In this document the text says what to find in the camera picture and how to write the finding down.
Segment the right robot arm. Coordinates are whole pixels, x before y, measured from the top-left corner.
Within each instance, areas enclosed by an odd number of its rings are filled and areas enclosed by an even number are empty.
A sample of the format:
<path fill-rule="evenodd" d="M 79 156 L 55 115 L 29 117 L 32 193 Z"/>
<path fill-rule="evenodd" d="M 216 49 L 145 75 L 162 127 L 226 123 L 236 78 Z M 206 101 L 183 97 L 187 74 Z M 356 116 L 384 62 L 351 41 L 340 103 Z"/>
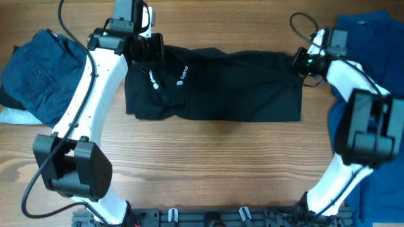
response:
<path fill-rule="evenodd" d="M 377 85 L 341 47 L 347 32 L 325 28 L 303 38 L 292 68 L 334 86 L 345 104 L 333 135 L 334 156 L 319 182 L 294 206 L 292 222 L 328 225 L 353 189 L 393 161 L 403 136 L 403 98 Z"/>

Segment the black polo shirt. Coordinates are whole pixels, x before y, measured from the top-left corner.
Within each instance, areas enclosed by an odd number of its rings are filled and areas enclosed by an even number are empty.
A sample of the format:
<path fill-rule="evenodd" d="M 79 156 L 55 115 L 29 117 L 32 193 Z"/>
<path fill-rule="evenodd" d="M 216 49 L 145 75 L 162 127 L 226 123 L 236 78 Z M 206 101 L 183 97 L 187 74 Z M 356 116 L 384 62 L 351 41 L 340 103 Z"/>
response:
<path fill-rule="evenodd" d="M 166 46 L 161 61 L 134 63 L 125 77 L 126 113 L 137 119 L 296 122 L 302 77 L 283 52 Z"/>

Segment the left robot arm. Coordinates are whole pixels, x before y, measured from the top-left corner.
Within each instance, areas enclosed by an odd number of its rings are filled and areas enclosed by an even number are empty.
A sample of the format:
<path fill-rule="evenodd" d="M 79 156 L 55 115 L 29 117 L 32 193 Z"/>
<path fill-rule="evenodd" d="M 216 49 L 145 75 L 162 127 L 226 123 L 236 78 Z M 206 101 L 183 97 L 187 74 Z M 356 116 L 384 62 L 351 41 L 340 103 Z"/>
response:
<path fill-rule="evenodd" d="M 100 139 L 130 65 L 163 58 L 163 38 L 152 33 L 154 24 L 153 9 L 144 1 L 116 1 L 113 17 L 83 46 L 86 65 L 67 110 L 50 135 L 38 135 L 33 143 L 39 166 L 34 179 L 74 206 L 84 206 L 96 226 L 140 225 L 111 184 L 112 164 Z"/>

